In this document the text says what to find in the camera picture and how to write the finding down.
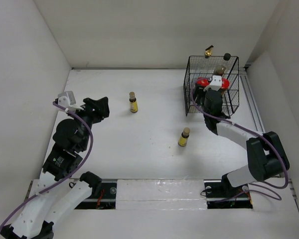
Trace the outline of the red lid jar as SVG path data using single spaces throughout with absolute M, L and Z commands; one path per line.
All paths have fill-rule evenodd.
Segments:
M 224 95 L 225 92 L 228 90 L 230 86 L 230 82 L 225 79 L 225 78 L 222 78 L 222 85 L 221 85 L 221 88 L 219 89 L 219 92 L 221 93 L 221 95 Z
M 210 78 L 199 77 L 197 79 L 196 85 L 198 87 L 207 87 L 210 84 Z

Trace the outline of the yellow bottle cork cap back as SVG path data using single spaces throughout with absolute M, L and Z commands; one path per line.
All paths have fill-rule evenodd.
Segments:
M 129 93 L 130 111 L 136 113 L 138 111 L 138 103 L 134 92 Z

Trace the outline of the yellow bottle cork cap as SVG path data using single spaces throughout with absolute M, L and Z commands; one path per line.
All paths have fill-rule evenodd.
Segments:
M 178 140 L 178 145 L 182 146 L 182 147 L 186 146 L 189 135 L 190 135 L 190 128 L 185 127 L 180 135 L 179 140 Z
M 136 113 L 138 111 L 138 103 L 134 92 L 129 93 L 130 111 Z

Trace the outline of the red label sauce bottle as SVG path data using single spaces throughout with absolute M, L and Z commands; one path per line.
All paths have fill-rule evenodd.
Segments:
M 230 59 L 231 59 L 231 54 L 225 53 L 222 58 L 222 61 L 215 67 L 212 75 L 222 77 L 228 70 L 228 65 L 229 65 L 228 63 Z

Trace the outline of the clear glass oil bottle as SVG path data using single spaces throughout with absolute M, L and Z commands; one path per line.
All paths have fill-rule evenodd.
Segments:
M 210 45 L 204 51 L 204 56 L 197 62 L 194 70 L 197 74 L 207 74 L 210 68 L 210 57 L 212 56 L 214 46 Z

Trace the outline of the yellow bottle cork cap front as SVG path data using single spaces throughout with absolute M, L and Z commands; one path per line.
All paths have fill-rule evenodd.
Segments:
M 178 140 L 178 145 L 182 146 L 182 147 L 186 146 L 189 135 L 190 135 L 190 128 L 185 127 L 180 135 L 179 140 Z

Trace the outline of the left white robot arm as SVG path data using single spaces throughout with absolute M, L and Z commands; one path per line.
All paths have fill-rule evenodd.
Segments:
M 83 200 L 101 193 L 102 179 L 87 171 L 69 193 L 54 204 L 59 186 L 68 181 L 87 161 L 93 147 L 92 126 L 109 117 L 109 99 L 85 98 L 84 104 L 59 95 L 53 105 L 69 117 L 58 123 L 54 146 L 45 160 L 35 190 L 0 225 L 5 239 L 51 239 L 56 223 Z

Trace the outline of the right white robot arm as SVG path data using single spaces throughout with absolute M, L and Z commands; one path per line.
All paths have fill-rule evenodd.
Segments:
M 224 174 L 219 185 L 213 186 L 211 191 L 231 199 L 238 197 L 238 189 L 248 184 L 271 192 L 286 188 L 290 163 L 279 136 L 273 131 L 253 131 L 230 121 L 222 111 L 223 99 L 219 90 L 205 88 L 198 95 L 201 101 L 199 110 L 207 128 L 247 152 L 247 165 Z

